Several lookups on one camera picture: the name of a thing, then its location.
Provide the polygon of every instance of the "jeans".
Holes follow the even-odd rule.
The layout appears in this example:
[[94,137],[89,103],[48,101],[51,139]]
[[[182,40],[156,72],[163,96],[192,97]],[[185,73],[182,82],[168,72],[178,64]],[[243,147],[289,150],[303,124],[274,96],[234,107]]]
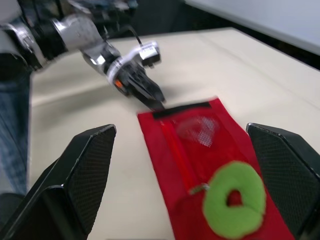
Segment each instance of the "jeans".
[[0,79],[1,179],[7,179],[11,192],[21,195],[27,193],[30,75],[26,71],[15,79]]

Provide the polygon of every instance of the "table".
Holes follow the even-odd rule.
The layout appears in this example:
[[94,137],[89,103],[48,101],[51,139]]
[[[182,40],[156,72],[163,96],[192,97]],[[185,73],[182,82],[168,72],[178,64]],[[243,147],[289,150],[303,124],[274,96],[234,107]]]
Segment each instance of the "table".
[[[320,152],[320,72],[232,28],[144,37],[162,64],[148,70],[166,107],[218,96],[244,129],[249,122],[302,135]],[[113,43],[126,53],[135,39]],[[136,117],[125,98],[76,53],[33,79],[30,184],[87,129],[115,124],[109,177],[90,240],[173,240],[167,210]]]

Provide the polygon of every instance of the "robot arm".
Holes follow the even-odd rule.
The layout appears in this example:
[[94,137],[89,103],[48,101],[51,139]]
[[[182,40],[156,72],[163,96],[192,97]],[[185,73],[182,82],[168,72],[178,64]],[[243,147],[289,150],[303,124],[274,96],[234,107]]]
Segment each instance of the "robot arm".
[[[85,61],[125,96],[133,95],[153,110],[163,108],[162,91],[144,69],[161,60],[155,41],[140,43],[121,56],[83,14],[73,14],[62,21],[42,21],[33,27],[5,24],[0,29],[0,61],[10,59],[14,69],[41,71],[62,54],[81,51]],[[3,68],[3,72],[10,77],[15,71]]]

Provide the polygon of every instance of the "red cloth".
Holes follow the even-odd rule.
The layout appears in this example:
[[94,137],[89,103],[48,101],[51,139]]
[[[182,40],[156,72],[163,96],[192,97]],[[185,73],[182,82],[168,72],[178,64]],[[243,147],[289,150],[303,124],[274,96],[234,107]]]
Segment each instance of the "red cloth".
[[[138,115],[176,240],[225,239],[206,222],[204,192],[190,195],[190,189],[207,183],[218,168],[234,160],[249,163],[261,176],[249,136],[219,99],[208,103],[160,118],[151,112]],[[263,224],[243,239],[293,240],[267,189],[266,193]]]

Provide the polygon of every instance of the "green foam donut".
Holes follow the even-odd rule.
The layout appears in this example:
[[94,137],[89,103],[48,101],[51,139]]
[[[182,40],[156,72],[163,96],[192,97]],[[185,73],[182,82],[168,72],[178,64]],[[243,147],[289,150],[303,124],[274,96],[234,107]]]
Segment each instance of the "green foam donut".
[[[203,214],[217,235],[226,239],[241,239],[260,228],[266,210],[266,192],[261,177],[253,167],[233,161],[217,170],[208,185]],[[233,190],[240,192],[242,205],[227,205]]]

